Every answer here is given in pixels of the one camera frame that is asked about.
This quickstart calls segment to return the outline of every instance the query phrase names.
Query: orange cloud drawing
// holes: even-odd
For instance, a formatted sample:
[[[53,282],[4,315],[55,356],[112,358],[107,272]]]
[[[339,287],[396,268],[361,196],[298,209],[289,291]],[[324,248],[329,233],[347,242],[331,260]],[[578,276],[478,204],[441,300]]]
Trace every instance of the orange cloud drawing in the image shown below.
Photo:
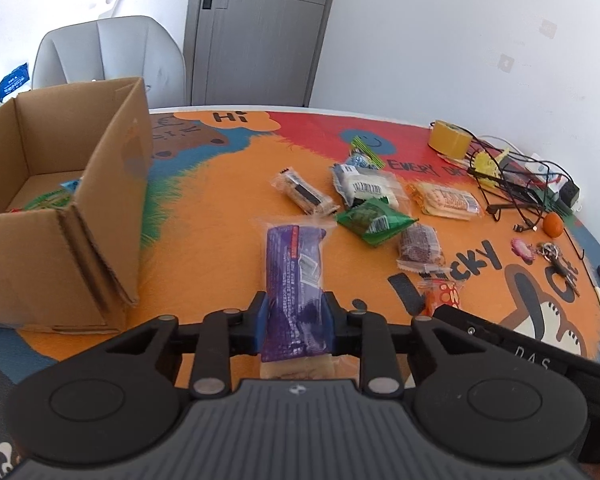
[[[186,121],[200,121],[213,128],[246,128],[254,132],[274,132],[280,124],[269,117],[267,112],[241,112],[240,110],[204,110],[196,112],[176,112],[174,117]]]

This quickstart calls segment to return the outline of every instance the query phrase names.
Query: yellow tape roll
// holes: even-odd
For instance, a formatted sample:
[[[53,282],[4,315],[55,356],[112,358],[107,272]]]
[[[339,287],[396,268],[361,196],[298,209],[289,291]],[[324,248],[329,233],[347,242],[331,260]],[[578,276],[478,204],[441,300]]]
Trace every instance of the yellow tape roll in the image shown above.
[[[449,158],[464,158],[466,150],[471,144],[471,135],[461,130],[454,124],[445,121],[433,123],[433,129],[429,137],[429,146],[438,153]]]

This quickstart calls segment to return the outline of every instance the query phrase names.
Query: table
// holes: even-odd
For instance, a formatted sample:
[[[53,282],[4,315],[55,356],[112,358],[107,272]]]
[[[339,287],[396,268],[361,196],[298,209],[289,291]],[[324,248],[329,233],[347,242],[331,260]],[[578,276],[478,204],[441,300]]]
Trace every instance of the table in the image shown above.
[[[214,310],[247,307],[264,288],[264,222],[300,212],[270,180],[293,167],[341,203],[329,167],[346,158],[356,135],[403,184],[425,180],[470,190],[484,205],[475,181],[427,146],[426,128],[307,108],[155,110],[152,121],[141,302],[129,313],[130,326],[160,314],[200,322]],[[517,236],[533,244],[548,241],[542,232],[513,232],[520,221],[515,211],[503,212],[500,222],[490,216],[471,222],[434,218],[417,209],[414,215],[437,229],[451,276],[466,279],[460,293],[464,310],[600,362],[600,308],[584,262],[566,235],[557,243],[580,298],[543,259],[527,265],[512,252],[511,239]],[[600,245],[587,229],[575,219],[568,229],[590,262],[599,265]],[[420,278],[398,270],[396,251],[395,240],[373,249],[337,227],[324,246],[325,290],[345,308],[368,308],[389,322],[407,324],[415,314],[409,294]],[[13,383],[107,337],[0,328],[0,406]],[[257,377],[256,358],[232,358],[232,373],[234,384]],[[187,378],[181,374],[178,384]],[[11,454],[1,414],[0,446]]]

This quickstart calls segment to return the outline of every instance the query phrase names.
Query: red label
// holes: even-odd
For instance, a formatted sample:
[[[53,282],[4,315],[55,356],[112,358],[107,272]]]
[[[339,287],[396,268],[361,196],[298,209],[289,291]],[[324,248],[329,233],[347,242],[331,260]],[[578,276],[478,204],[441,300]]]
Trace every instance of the red label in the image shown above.
[[[294,225],[293,230],[291,231],[291,257],[298,257],[298,231],[300,228],[297,225]]]

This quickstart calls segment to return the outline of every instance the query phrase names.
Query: red snack package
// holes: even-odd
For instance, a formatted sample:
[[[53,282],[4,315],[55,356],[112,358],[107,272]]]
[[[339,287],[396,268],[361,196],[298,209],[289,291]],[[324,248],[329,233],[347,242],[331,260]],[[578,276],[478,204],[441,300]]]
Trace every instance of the red snack package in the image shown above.
[[[462,283],[442,279],[424,280],[418,284],[418,288],[424,292],[424,316],[433,316],[436,309],[444,304],[460,308],[458,291]]]

